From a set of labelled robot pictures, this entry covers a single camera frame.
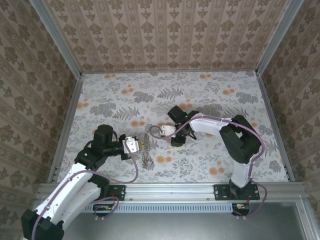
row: patterned wallpaper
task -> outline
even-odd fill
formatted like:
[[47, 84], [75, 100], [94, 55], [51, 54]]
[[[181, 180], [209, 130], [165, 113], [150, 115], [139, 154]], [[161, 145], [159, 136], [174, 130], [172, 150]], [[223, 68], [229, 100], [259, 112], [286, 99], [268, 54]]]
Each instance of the patterned wallpaper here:
[[44, 0], [83, 72], [254, 69], [289, 0]]
[[320, 1], [305, 0], [263, 80], [297, 181], [320, 223]]
[[29, 1], [0, 1], [0, 239], [47, 181], [74, 84]]

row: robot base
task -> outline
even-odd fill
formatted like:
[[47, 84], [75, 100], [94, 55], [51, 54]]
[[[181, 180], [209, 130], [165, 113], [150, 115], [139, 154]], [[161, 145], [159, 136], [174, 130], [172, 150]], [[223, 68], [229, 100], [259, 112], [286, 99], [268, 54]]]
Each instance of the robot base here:
[[260, 200], [258, 186], [249, 182], [245, 187], [239, 188], [231, 180], [229, 184], [213, 185], [214, 198], [216, 201], [225, 200]]

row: aluminum frame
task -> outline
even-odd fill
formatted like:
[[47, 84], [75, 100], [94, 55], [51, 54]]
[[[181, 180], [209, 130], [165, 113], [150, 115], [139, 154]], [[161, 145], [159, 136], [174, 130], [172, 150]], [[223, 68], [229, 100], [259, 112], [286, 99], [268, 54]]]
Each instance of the aluminum frame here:
[[76, 114], [77, 105], [78, 105], [78, 101], [79, 101], [79, 97], [81, 94], [81, 89], [82, 89], [83, 83], [84, 83], [83, 79], [78, 79], [75, 82], [72, 98], [71, 98], [71, 101], [69, 104], [68, 111], [66, 113], [66, 117], [64, 120], [64, 124], [63, 124], [63, 128], [62, 128], [61, 135], [59, 138], [59, 142], [58, 142], [58, 145], [56, 147], [56, 151], [55, 151], [55, 154], [53, 157], [53, 161], [52, 161], [50, 173], [49, 173], [49, 176], [47, 179], [47, 183], [52, 183], [56, 172], [59, 172], [59, 170], [60, 170], [61, 162], [62, 162], [64, 155], [65, 155], [72, 123], [74, 121], [74, 117]]
[[[214, 185], [226, 184], [223, 182], [209, 183], [131, 183], [126, 184], [126, 203], [243, 203], [243, 200], [216, 201]], [[267, 188], [269, 203], [288, 203], [307, 201], [307, 194], [302, 182], [261, 182]], [[41, 203], [58, 186], [58, 183], [42, 183], [36, 195], [36, 204]], [[258, 187], [260, 203], [265, 195], [263, 188]]]
[[[136, 204], [222, 204], [243, 203], [245, 201], [216, 201], [214, 185], [217, 183], [132, 183], [126, 184], [126, 205]], [[261, 182], [268, 191], [266, 203], [295, 203], [299, 212], [299, 218], [307, 240], [319, 240], [319, 228], [315, 223], [307, 194], [302, 182]], [[58, 183], [42, 183], [36, 195], [35, 206], [40, 204], [58, 186]], [[258, 187], [260, 200], [252, 200], [252, 203], [260, 203], [265, 196], [263, 188]]]
[[63, 37], [63, 34], [60, 32], [57, 25], [55, 24], [46, 4], [42, 0], [30, 0], [30, 2], [37, 14], [39, 15], [50, 36], [52, 37], [55, 45], [58, 47], [66, 64], [68, 64], [75, 79], [79, 80], [81, 78], [81, 67], [78, 64], [73, 52], [68, 47], [68, 44], [66, 43]]
[[303, 2], [304, 0], [292, 0], [288, 3], [281, 20], [276, 26], [274, 33], [256, 66], [258, 74], [263, 74], [265, 71]]
[[89, 74], [143, 74], [143, 73], [199, 73], [199, 72], [206, 72], [206, 73], [212, 73], [212, 72], [253, 72], [255, 71], [254, 68], [224, 68], [224, 69], [210, 69], [210, 68], [201, 68], [201, 69], [167, 69], [167, 70], [125, 70], [125, 71], [94, 71], [94, 72], [82, 72], [83, 75], [89, 75]]
[[280, 156], [283, 159], [284, 164], [285, 164], [288, 178], [290, 181], [294, 182], [295, 181], [294, 172], [292, 171], [290, 161], [289, 161], [286, 149], [285, 149], [285, 145], [284, 145], [284, 142], [282, 141], [281, 134], [280, 134], [280, 131], [279, 131], [279, 128], [277, 125], [276, 117], [275, 117], [274, 112], [272, 110], [271, 103], [268, 98], [267, 90], [266, 90], [266, 87], [265, 87], [265, 84], [264, 84], [264, 81], [262, 79], [261, 74], [257, 73], [257, 81], [258, 81], [258, 84], [259, 84], [259, 87], [261, 90], [261, 94], [262, 94], [262, 98], [263, 98], [263, 101], [265, 104], [266, 112], [269, 116], [269, 120], [270, 120], [270, 123], [272, 126], [273, 134], [274, 134], [274, 137], [276, 140], [276, 144], [278, 145]]

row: floral surface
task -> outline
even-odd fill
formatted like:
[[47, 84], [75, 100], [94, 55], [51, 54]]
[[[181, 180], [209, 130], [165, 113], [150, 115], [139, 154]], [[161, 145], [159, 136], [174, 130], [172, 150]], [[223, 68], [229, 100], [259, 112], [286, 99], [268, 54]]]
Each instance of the floral surface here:
[[[73, 120], [59, 181], [77, 153], [92, 140], [101, 124], [118, 136], [137, 136], [144, 148], [135, 153], [140, 183], [227, 182], [234, 160], [220, 136], [196, 133], [182, 147], [172, 147], [148, 133], [151, 125], [173, 125], [168, 111], [175, 105], [185, 112], [232, 118], [241, 114], [262, 136], [266, 152], [256, 161], [253, 177], [259, 182], [287, 181], [254, 72], [162, 72], [88, 74]], [[135, 176], [132, 160], [110, 157], [99, 169], [118, 180]]]

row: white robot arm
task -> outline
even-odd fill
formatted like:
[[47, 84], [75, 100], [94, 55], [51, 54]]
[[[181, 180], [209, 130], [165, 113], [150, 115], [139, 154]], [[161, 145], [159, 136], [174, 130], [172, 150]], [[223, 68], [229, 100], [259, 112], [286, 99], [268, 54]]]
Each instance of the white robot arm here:
[[[179, 129], [189, 121], [189, 124], [171, 137], [171, 145], [173, 147], [180, 147], [185, 144], [187, 136], [196, 140], [195, 132], [221, 136], [229, 154], [235, 160], [231, 182], [239, 189], [244, 188], [249, 183], [251, 160], [259, 152], [261, 146], [261, 142], [252, 133], [228, 122], [212, 119], [210, 116], [205, 116], [198, 111], [192, 111], [187, 114], [178, 106], [173, 107], [168, 112], [168, 115], [175, 122], [175, 126], [161, 126], [162, 136], [172, 135], [176, 129]], [[225, 120], [243, 125], [255, 132], [248, 121], [241, 115], [237, 115], [234, 118], [225, 118]]]
[[121, 135], [119, 140], [112, 141], [115, 132], [109, 125], [100, 125], [94, 133], [93, 141], [87, 143], [75, 158], [65, 178], [56, 189], [34, 211], [27, 209], [22, 217], [22, 230], [24, 239], [32, 239], [32, 231], [36, 220], [44, 210], [38, 226], [36, 227], [35, 240], [61, 240], [64, 231], [92, 201], [110, 196], [109, 180], [93, 174], [103, 165], [108, 157], [121, 155], [122, 160], [130, 158], [131, 153], [141, 149], [141, 144], [135, 137]]

